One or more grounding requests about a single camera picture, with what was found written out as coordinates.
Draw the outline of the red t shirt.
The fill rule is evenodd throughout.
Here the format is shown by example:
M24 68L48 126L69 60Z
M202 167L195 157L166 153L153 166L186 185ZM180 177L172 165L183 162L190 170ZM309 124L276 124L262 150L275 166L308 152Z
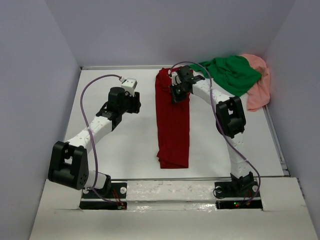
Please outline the red t shirt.
M168 69L155 77L158 161L162 169L187 169L190 152L190 98L173 103Z

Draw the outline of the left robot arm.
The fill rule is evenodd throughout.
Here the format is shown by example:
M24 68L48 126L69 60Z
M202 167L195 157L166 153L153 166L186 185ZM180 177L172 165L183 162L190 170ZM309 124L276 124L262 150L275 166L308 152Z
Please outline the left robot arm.
M123 114L137 114L140 108L139 92L130 94L123 87L112 87L107 102L85 129L68 141L53 145L48 180L75 190L88 189L101 198L108 196L111 177L90 170L88 154L97 152L95 145L120 124Z

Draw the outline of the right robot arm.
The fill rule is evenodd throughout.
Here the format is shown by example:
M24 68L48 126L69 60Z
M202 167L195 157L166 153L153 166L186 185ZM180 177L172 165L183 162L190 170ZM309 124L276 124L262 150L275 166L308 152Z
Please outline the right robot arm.
M213 195L218 199L244 198L251 201L258 195L260 182L255 181L257 169L244 156L244 132L246 117L242 100L238 96L228 96L213 87L211 78L194 75L189 66L181 66L176 71L168 70L171 79L170 91L173 103L182 102L188 94L193 94L206 103L213 111L218 132L224 138L230 160L230 180L216 182Z

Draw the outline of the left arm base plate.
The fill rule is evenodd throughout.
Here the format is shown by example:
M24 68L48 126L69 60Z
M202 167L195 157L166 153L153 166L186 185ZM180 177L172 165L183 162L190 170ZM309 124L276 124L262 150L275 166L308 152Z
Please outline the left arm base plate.
M101 191L83 190L79 202L81 210L122 211L127 209L128 183L126 181L112 181L110 191L103 196Z

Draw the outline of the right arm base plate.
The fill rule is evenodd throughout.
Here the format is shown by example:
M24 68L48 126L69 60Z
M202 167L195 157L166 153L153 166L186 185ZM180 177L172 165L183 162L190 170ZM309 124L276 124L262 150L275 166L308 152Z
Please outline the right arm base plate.
M218 181L214 183L212 191L215 197L215 206L217 210L238 210L238 209L263 209L260 193L256 194L258 183L245 187L244 190L235 190L231 188L230 181Z

